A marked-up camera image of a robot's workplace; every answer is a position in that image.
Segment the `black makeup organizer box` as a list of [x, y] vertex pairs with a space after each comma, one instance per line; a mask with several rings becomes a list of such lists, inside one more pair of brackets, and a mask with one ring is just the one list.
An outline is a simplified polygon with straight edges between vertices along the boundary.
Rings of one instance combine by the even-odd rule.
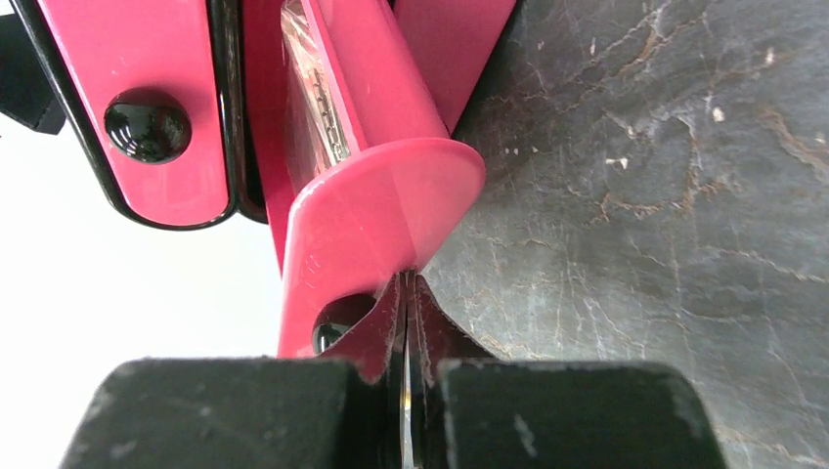
[[58, 135], [65, 114], [16, 14], [1, 17], [1, 113], [34, 132]]

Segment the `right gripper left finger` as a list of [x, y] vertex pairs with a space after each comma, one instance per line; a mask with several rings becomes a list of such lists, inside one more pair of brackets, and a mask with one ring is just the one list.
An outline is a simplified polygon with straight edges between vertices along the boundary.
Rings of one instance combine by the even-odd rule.
[[398, 273], [372, 309], [323, 354], [326, 468], [399, 468], [405, 433], [409, 274]]

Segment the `clear plastic bag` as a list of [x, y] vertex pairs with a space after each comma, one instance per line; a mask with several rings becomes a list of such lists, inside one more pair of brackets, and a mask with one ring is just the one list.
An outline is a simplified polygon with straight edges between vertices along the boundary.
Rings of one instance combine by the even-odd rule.
[[301, 2], [284, 2], [281, 28], [288, 65], [287, 170], [300, 192], [350, 156], [351, 150], [332, 100], [321, 51]]

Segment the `pink top drawer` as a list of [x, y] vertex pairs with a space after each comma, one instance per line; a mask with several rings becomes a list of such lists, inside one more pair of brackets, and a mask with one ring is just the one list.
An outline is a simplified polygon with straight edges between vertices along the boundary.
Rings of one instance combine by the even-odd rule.
[[16, 1], [35, 56], [108, 202], [155, 229], [240, 204], [237, 1]]

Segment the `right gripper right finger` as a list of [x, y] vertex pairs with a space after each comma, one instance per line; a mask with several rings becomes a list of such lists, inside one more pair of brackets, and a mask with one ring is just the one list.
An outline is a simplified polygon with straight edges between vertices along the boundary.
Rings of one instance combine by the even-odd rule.
[[406, 314], [415, 464], [493, 468], [498, 361], [443, 311], [419, 274], [407, 278]]

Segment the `pink drawer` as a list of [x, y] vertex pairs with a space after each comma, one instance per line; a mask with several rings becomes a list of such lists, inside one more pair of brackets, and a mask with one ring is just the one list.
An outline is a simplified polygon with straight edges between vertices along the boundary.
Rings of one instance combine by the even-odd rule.
[[299, 1], [350, 156], [298, 192], [287, 170], [281, 9], [242, 5], [245, 104], [282, 279], [277, 354], [305, 358], [322, 310], [422, 268], [482, 191], [452, 132], [511, 1]]
[[237, 1], [16, 1], [35, 56], [108, 202], [155, 229], [240, 204]]

